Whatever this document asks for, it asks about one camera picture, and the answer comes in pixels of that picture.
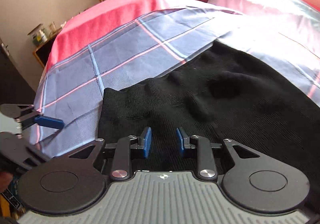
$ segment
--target wooden nightstand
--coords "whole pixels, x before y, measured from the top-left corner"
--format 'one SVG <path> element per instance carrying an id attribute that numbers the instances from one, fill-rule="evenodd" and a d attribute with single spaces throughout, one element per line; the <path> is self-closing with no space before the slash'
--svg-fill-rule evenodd
<path id="1" fill-rule="evenodd" d="M 41 64 L 41 66 L 44 68 L 47 64 L 49 54 L 51 52 L 51 48 L 53 45 L 54 40 L 56 39 L 57 35 L 61 32 L 61 28 L 58 29 L 58 31 L 53 34 L 45 43 L 39 45 L 34 51 L 33 55 L 37 59 L 37 61 Z"/>

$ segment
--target dark door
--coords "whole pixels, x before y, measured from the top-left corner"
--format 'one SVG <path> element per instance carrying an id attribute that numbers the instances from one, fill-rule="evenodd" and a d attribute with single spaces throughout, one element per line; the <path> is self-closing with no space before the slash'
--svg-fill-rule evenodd
<path id="1" fill-rule="evenodd" d="M 0 104 L 33 104 L 35 95 L 11 62 L 10 54 L 0 38 Z"/>

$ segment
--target dark cloth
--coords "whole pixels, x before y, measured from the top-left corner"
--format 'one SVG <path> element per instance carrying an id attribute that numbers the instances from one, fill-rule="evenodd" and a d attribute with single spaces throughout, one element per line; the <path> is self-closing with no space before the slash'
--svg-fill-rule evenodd
<path id="1" fill-rule="evenodd" d="M 303 171 L 311 201 L 320 200 L 320 108 L 282 75 L 253 56 L 215 41 L 213 46 L 160 78 L 104 90 L 99 138 L 116 142 L 152 128 L 149 158 L 133 169 L 194 170 L 181 159 L 175 129 L 234 139 Z"/>

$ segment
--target hand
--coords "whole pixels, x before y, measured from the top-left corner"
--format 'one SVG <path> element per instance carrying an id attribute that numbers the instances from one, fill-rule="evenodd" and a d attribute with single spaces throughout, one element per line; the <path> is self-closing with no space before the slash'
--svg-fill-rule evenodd
<path id="1" fill-rule="evenodd" d="M 8 172 L 0 172 L 0 193 L 7 189 L 12 179 L 12 174 Z"/>

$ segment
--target pink bedspread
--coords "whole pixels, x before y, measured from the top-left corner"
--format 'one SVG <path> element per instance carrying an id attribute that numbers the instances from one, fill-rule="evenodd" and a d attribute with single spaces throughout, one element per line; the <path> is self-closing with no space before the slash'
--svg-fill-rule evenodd
<path id="1" fill-rule="evenodd" d="M 190 6 L 193 1 L 107 0 L 99 3 L 67 22 L 52 46 L 46 69 L 48 71 L 57 62 L 143 14 L 176 6 Z"/>

